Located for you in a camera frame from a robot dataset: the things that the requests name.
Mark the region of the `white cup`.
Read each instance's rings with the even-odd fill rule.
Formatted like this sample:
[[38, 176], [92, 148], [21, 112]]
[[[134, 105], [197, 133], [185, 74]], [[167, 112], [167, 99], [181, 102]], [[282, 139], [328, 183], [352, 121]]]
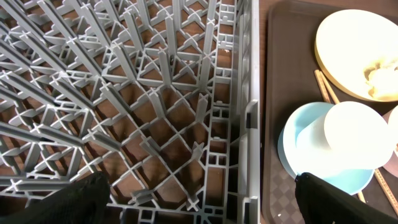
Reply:
[[324, 178], [347, 169], [377, 169], [390, 159], [393, 143], [378, 112], [344, 101], [298, 134], [298, 171]]

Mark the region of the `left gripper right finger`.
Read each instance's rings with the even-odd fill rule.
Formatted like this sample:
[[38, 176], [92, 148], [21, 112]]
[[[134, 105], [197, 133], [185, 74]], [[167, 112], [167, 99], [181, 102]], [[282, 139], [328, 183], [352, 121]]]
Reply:
[[296, 176], [295, 183], [295, 197], [306, 224], [397, 224], [396, 218], [311, 173]]

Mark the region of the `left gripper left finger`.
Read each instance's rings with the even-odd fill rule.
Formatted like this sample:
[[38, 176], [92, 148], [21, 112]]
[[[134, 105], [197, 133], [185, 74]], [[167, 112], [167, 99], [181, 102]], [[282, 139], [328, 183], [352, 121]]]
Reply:
[[2, 224], [98, 224], [110, 195], [108, 178], [95, 172], [21, 212], [1, 218]]

